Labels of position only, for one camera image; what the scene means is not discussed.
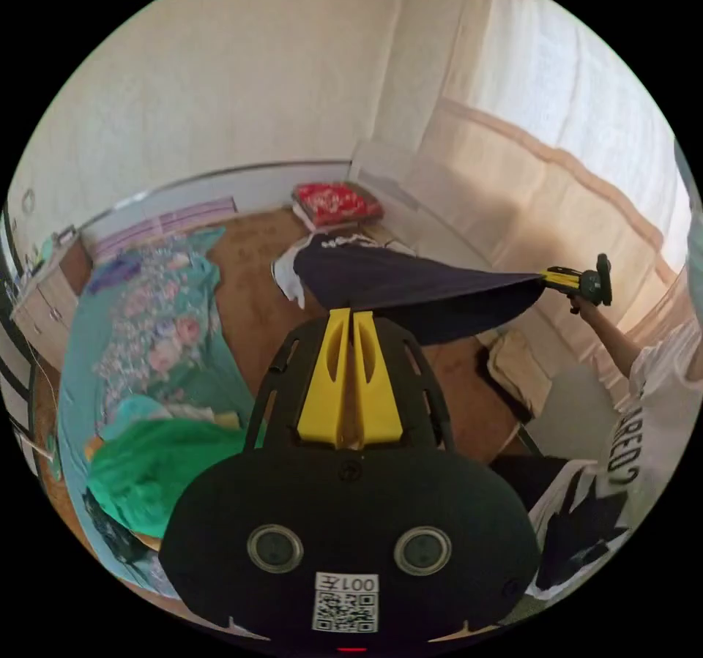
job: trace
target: brown floor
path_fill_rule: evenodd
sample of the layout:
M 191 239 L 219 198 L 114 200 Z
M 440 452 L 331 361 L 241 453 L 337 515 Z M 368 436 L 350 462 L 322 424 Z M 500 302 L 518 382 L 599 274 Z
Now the brown floor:
M 247 385 L 256 392 L 268 364 L 284 337 L 304 321 L 324 314 L 314 298 L 306 295 L 305 310 L 289 302 L 271 278 L 271 260 L 278 257 L 306 230 L 289 211 L 234 219 L 208 258 L 220 268 L 217 308 L 223 333 Z M 425 349 L 447 400 L 457 448 L 466 456 L 490 462 L 513 432 L 516 420 L 496 393 L 476 373 L 479 342 L 474 338 Z M 57 392 L 59 374 L 42 363 Z M 51 391 L 40 374 L 35 391 L 35 436 L 44 444 L 54 422 Z M 527 451 L 513 440 L 506 452 Z M 41 459 L 42 480 L 51 503 L 70 530 L 94 555 L 75 516 L 63 483 L 56 483 Z M 182 602 L 140 590 L 125 583 L 144 599 L 178 616 L 198 621 Z

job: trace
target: red package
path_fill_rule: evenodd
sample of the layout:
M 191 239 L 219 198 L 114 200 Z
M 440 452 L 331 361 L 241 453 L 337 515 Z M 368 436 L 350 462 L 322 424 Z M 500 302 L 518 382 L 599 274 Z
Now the red package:
M 378 219 L 383 216 L 379 201 L 351 182 L 301 184 L 293 198 L 315 226 Z

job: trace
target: teal bedsheet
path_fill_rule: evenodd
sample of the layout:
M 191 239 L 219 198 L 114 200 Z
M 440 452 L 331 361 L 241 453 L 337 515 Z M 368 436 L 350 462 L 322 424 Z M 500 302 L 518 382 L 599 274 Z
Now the teal bedsheet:
M 62 371 L 59 453 L 78 520 L 107 570 L 167 597 L 177 595 L 156 553 L 134 572 L 113 557 L 92 525 L 82 500 L 88 476 L 83 446 L 130 395 L 236 411 L 248 423 L 253 397 L 222 336 L 215 304 L 219 268 L 205 258 L 223 233 L 175 236 L 122 254 L 122 264 L 132 268 L 124 278 L 114 263 L 96 269 L 79 300 Z

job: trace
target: cable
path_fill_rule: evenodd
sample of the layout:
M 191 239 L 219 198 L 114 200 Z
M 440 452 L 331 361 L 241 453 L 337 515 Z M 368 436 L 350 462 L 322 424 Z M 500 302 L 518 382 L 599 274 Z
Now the cable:
M 51 399 L 53 400 L 53 429 L 54 429 L 54 434 L 56 434 L 56 421 L 59 418 L 59 405 L 56 403 L 56 396 L 53 393 L 53 385 L 51 384 L 51 380 L 49 379 L 49 376 L 46 374 L 46 371 L 42 367 L 42 364 L 37 360 L 37 357 L 34 355 L 34 349 L 32 348 L 31 343 L 29 342 L 29 339 L 27 336 L 22 332 L 22 335 L 24 336 L 24 340 L 27 342 L 27 346 L 29 347 L 29 352 L 31 353 L 31 357 L 34 359 L 34 362 L 37 364 L 38 368 L 42 371 L 44 377 L 46 378 L 47 384 L 49 385 L 49 391 L 51 392 Z M 24 436 L 27 444 L 31 446 L 37 453 L 40 453 L 43 455 L 45 458 L 49 459 L 53 463 L 53 455 L 49 453 L 48 451 L 45 451 L 44 449 L 39 450 L 38 446 L 36 443 L 33 441 L 30 441 L 26 436 Z

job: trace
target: curtain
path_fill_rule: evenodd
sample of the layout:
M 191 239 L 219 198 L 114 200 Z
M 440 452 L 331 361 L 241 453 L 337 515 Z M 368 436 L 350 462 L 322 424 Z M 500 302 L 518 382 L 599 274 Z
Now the curtain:
M 557 4 L 465 0 L 405 187 L 496 270 L 593 269 L 607 253 L 604 312 L 629 332 L 659 323 L 685 263 L 690 210 L 673 143 L 635 75 Z M 596 357 L 568 306 L 548 292 L 536 308 L 577 359 Z

